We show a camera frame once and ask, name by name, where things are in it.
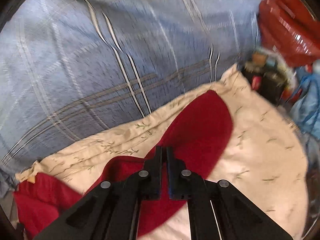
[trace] folded red garment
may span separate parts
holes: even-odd
[[[214,91],[209,90],[176,117],[157,145],[171,146],[174,155],[184,160],[188,169],[206,178],[225,149],[231,132],[232,119],[226,104]],[[155,147],[145,158],[152,158],[154,152]],[[103,180],[115,182],[126,179],[141,170],[143,163],[144,159],[131,156],[112,158],[88,191]],[[166,172],[162,174],[160,200],[143,201],[141,204],[139,236],[164,223],[185,203],[169,200]],[[14,198],[20,223],[24,224],[28,238],[33,239],[80,197],[61,181],[43,173],[37,174],[35,184],[27,181],[20,183]]]

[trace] red label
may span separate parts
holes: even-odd
[[[256,91],[259,90],[261,85],[261,80],[262,80],[262,77],[253,76],[252,83],[251,83],[252,90],[256,90]]]

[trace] red plastic bag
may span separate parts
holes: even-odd
[[[279,52],[288,66],[320,58],[320,22],[300,0],[262,0],[259,11],[262,45]]]

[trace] round metal pin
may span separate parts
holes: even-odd
[[[139,174],[140,177],[146,177],[146,176],[149,175],[149,172],[148,171],[139,171],[138,174]]]
[[[183,171],[181,171],[181,174],[182,174],[183,176],[190,176],[190,175],[191,175],[191,171],[189,171],[189,170],[183,170]]]
[[[100,187],[102,187],[102,188],[108,188],[110,186],[111,186],[111,183],[109,181],[103,181],[100,184]]]
[[[229,182],[227,181],[227,180],[220,180],[219,181],[219,185],[221,186],[221,187],[228,187],[229,186]]]

